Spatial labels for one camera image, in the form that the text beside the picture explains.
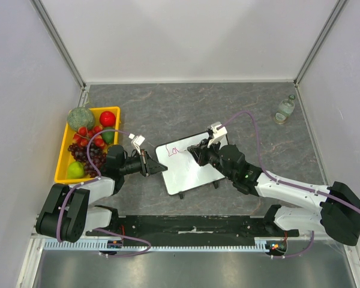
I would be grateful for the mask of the white whiteboard black frame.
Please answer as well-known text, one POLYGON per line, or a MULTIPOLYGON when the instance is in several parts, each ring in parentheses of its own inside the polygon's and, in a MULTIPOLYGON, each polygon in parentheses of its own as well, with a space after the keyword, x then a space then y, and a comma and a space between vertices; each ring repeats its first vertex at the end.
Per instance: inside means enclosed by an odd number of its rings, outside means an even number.
POLYGON ((168 195, 173 196, 224 178, 210 164, 200 167, 188 151, 181 152, 206 138, 208 133, 202 132, 155 148, 158 162, 168 168, 162 173, 168 195))

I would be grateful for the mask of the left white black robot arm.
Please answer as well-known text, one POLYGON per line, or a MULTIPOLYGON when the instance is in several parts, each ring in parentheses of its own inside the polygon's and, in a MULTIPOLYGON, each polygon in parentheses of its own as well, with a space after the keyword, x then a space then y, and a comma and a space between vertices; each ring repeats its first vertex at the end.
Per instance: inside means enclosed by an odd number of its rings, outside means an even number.
POLYGON ((112 217, 112 209, 94 207, 88 211, 89 205, 118 193, 126 175, 139 173, 147 177, 167 170, 144 149, 128 157, 121 145, 113 145, 108 149, 101 176, 72 186, 56 183, 51 187, 35 230, 59 242, 74 243, 96 228, 113 236, 119 231, 120 222, 112 217))

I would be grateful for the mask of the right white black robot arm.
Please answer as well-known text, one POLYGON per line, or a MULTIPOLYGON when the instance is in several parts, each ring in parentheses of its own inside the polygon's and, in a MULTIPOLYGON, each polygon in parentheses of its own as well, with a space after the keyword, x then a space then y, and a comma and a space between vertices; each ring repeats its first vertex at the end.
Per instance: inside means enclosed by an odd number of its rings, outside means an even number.
POLYGON ((355 246, 360 237, 360 199, 344 183, 313 185, 264 171, 246 161, 236 145, 209 145, 207 140, 188 147, 200 166, 210 165, 243 194, 278 199, 292 208, 274 206, 263 220, 264 232, 277 236, 282 231, 325 232, 344 245, 355 246))

